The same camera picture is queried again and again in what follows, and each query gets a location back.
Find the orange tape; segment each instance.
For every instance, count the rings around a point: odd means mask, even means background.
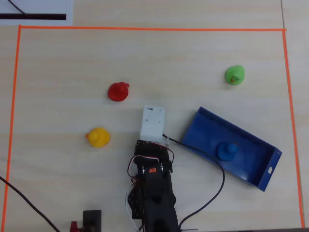
[[[292,91],[291,91],[291,82],[290,82],[288,54],[287,54],[287,50],[286,50],[285,31],[282,31],[282,39],[283,39],[283,50],[284,50],[284,59],[285,59],[286,80],[287,80],[287,83],[288,83],[288,91],[289,91],[289,101],[290,101],[293,139],[294,139],[300,221],[301,221],[301,227],[305,228],[305,217],[304,217],[304,210],[303,210],[303,196],[302,196],[302,188],[301,188],[301,181],[300,181],[299,159],[298,159],[298,149],[297,149],[297,139],[296,139],[296,129],[295,129],[295,119],[294,119],[294,110],[293,110],[293,100],[292,100]]]
[[[20,33],[21,26],[18,26],[18,36],[17,36],[17,46],[16,46],[16,56],[15,56],[15,68],[14,68],[14,80],[13,80],[13,92],[12,92],[12,106],[11,106],[11,123],[10,123],[10,138],[9,138],[9,148],[8,148],[8,161],[6,166],[6,181],[9,181],[10,176],[10,165],[11,165],[11,151],[12,151],[12,140],[13,140],[13,125],[14,125],[14,108],[15,108],[15,93],[16,93],[16,80],[17,80],[17,67],[18,67],[18,57],[19,57],[19,46],[20,46]],[[1,232],[4,232],[5,224],[5,214],[6,205],[8,198],[8,186],[5,185],[4,188],[4,200],[3,200],[3,212],[2,212],[2,223]]]
[[[297,172],[297,186],[298,186],[298,199],[299,199],[299,211],[300,211],[300,218],[301,218],[301,226],[302,226],[302,228],[305,227],[303,202],[302,202],[302,188],[301,188],[300,170],[299,170],[299,159],[298,159],[297,140],[296,140],[295,119],[294,119],[291,83],[290,83],[290,75],[289,75],[289,65],[288,65],[288,57],[287,57],[287,50],[286,50],[286,40],[285,40],[285,31],[286,31],[286,29],[219,29],[219,28],[214,28],[214,29],[190,29],[190,28],[131,28],[131,27],[126,28],[126,27],[71,27],[71,26],[70,27],[52,27],[52,26],[21,26],[21,25],[19,25],[19,27],[18,27],[18,36],[17,36],[17,46],[16,46],[15,68],[14,68],[13,92],[12,92],[10,138],[9,138],[9,147],[8,147],[8,161],[7,161],[7,169],[6,169],[6,180],[7,181],[9,181],[9,176],[10,176],[11,151],[12,151],[12,140],[13,140],[13,125],[14,125],[14,107],[15,107],[17,67],[18,67],[18,57],[19,57],[21,29],[105,29],[105,30],[149,30],[149,31],[282,31],[283,49],[284,49],[284,58],[285,58],[285,68],[286,68],[286,77],[287,77],[287,85],[288,85],[288,91],[289,91],[291,121],[292,121],[293,138],[294,138],[295,161],[296,161],[296,172]],[[6,207],[7,207],[7,196],[8,196],[8,186],[5,185],[1,232],[4,232]]]
[[[96,29],[96,30],[158,30],[158,31],[284,31],[286,29],[246,29],[246,28],[130,28],[130,27],[54,27],[21,26],[24,29]]]

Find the black cable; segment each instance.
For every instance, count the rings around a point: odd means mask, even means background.
[[[221,169],[222,174],[223,174],[222,184],[221,184],[221,186],[220,186],[220,188],[219,188],[219,191],[214,195],[214,197],[211,198],[211,199],[210,199],[205,205],[203,205],[201,208],[199,208],[198,210],[196,210],[196,211],[194,211],[193,213],[191,213],[191,214],[189,214],[188,216],[186,216],[186,217],[179,223],[179,230],[182,231],[181,226],[182,226],[182,224],[184,223],[184,221],[186,221],[188,218],[192,217],[193,215],[195,215],[195,214],[197,214],[198,212],[200,212],[201,210],[203,210],[207,205],[209,205],[209,204],[220,194],[220,192],[221,192],[221,190],[222,190],[222,188],[223,188],[224,182],[225,182],[225,172],[224,172],[224,169],[223,169],[222,165],[219,163],[219,161],[218,161],[215,157],[213,157],[213,156],[207,154],[206,152],[204,152],[204,151],[202,151],[202,150],[200,150],[200,149],[198,149],[198,148],[196,148],[196,147],[193,147],[193,146],[190,146],[190,145],[187,145],[187,144],[183,144],[183,143],[181,143],[181,142],[179,142],[179,141],[177,141],[177,140],[175,140],[175,139],[169,138],[169,137],[167,137],[165,134],[163,134],[163,137],[168,138],[169,140],[171,140],[171,141],[173,141],[173,142],[175,142],[175,143],[177,143],[177,144],[179,144],[179,145],[182,145],[182,146],[185,146],[185,147],[187,147],[187,148],[191,148],[191,149],[194,149],[195,151],[198,151],[198,152],[203,153],[205,156],[207,156],[208,158],[210,158],[211,160],[213,160],[213,161],[219,166],[219,168]]]
[[[13,185],[11,185],[9,182],[7,182],[5,179],[3,179],[1,176],[0,176],[0,179],[5,183],[7,184],[9,187],[11,187],[11,189],[13,189],[15,192],[17,192],[30,206],[32,209],[34,209],[35,212],[37,212],[39,215],[42,216],[42,218],[45,219],[45,221],[48,222],[48,224],[53,227],[53,229],[57,232],[60,232],[60,230],[47,218],[47,216],[45,216],[40,210],[38,210],[29,200],[27,197],[25,197],[24,194],[22,194],[17,188],[15,188]]]
[[[18,6],[16,6],[11,0],[8,0],[10,4],[13,5],[13,7],[15,7],[20,13],[27,15],[27,13],[25,13],[24,11],[22,11],[21,9],[18,8]]]

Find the wooden table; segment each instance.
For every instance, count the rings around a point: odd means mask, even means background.
[[[280,1],[76,1],[74,24],[171,28],[282,28]],[[1,27],[1,176],[5,176],[16,27]],[[246,80],[224,82],[241,64]],[[106,97],[113,82],[130,83],[128,99]],[[86,209],[102,209],[103,231],[134,231],[124,197],[127,163],[139,138],[142,107],[166,109],[166,134],[181,138],[203,106],[278,147],[283,155],[266,192],[227,175],[219,197],[183,228],[200,231],[301,227],[293,130],[280,31],[177,32],[22,29],[10,182],[61,231]],[[103,149],[84,135],[103,126]],[[220,170],[187,151],[175,152],[173,188],[179,220],[221,184]],[[52,231],[11,189],[5,231]]]

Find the white plastic block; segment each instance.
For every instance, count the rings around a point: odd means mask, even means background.
[[[165,124],[165,110],[162,107],[146,105],[143,110],[140,139],[162,143]]]

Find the blue plastic bin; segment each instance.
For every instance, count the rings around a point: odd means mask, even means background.
[[[218,145],[222,142],[235,143],[238,147],[232,160],[219,160],[224,170],[265,191],[282,152],[200,107],[182,143],[199,148],[215,157]],[[213,163],[203,153],[190,150]]]

